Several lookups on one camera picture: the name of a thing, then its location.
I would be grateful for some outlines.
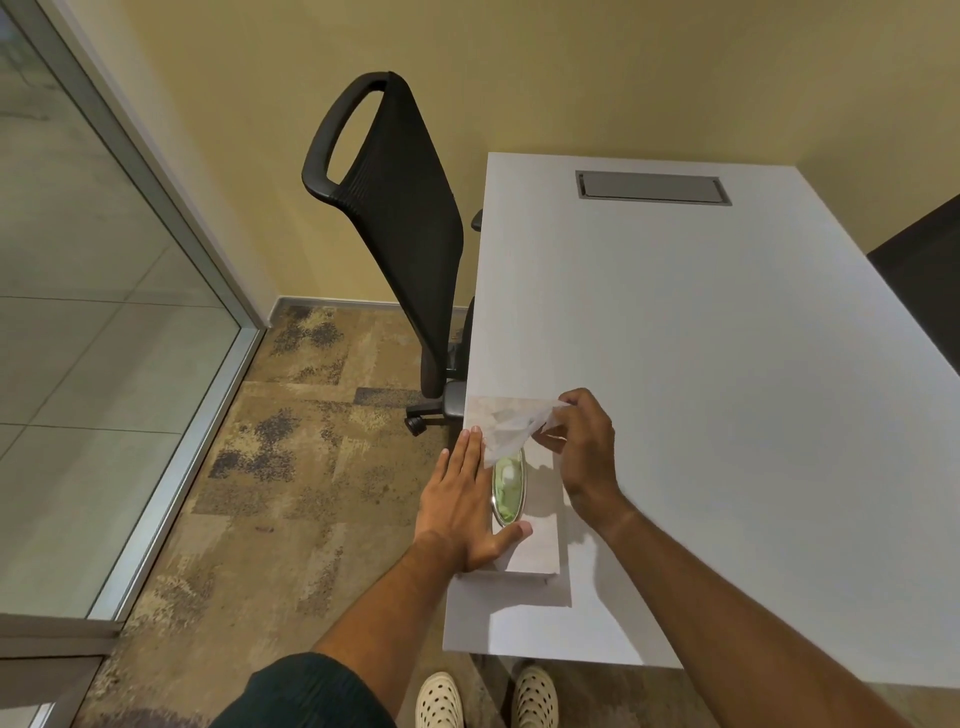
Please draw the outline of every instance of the hand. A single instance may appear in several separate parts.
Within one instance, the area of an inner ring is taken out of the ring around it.
[[[491,529],[491,468],[483,462],[479,427],[464,430],[453,454],[444,448],[430,481],[420,494],[414,543],[437,539],[447,549],[456,571],[473,571],[488,564],[531,533],[533,526],[517,521],[498,533]]]
[[[589,389],[564,392],[573,406],[553,411],[560,424],[534,434],[534,440],[563,455],[560,475],[573,510],[608,540],[611,530],[633,510],[616,483],[613,423]]]

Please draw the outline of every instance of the person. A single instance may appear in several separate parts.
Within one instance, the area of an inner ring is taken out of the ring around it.
[[[562,456],[574,510],[611,548],[720,725],[908,725],[850,672],[635,508],[617,484],[607,413],[586,389],[560,399],[572,405],[555,410],[560,425],[534,437]],[[491,472],[482,461],[481,432],[464,430],[453,451],[445,449],[437,460],[402,558],[312,652],[255,673],[212,728],[394,725],[450,579],[484,566],[531,533],[526,522],[492,533]],[[445,673],[427,680],[415,709],[419,728],[463,726],[459,695]],[[537,667],[526,670],[516,685],[514,725],[555,728],[558,718],[549,677]]]

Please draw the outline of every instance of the glass door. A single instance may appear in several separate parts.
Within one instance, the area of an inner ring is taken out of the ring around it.
[[[263,327],[36,0],[0,0],[0,186],[0,727],[38,726],[109,654]]]

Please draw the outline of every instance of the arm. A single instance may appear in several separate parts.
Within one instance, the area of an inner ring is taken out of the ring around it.
[[[314,645],[355,672],[396,718],[437,603],[458,571],[489,563],[530,535],[528,522],[491,533],[491,471],[478,428],[445,449],[423,493],[414,541]]]
[[[628,501],[616,483],[613,427],[588,390],[561,396],[562,426],[536,435],[562,452],[577,513],[610,546],[727,728],[908,724],[873,691],[740,592]]]

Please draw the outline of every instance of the forearm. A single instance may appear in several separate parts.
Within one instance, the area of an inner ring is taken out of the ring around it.
[[[349,667],[396,717],[427,626],[456,571],[432,535],[414,541],[313,649]]]
[[[733,728],[907,723],[799,633],[626,502],[599,529],[718,722]]]

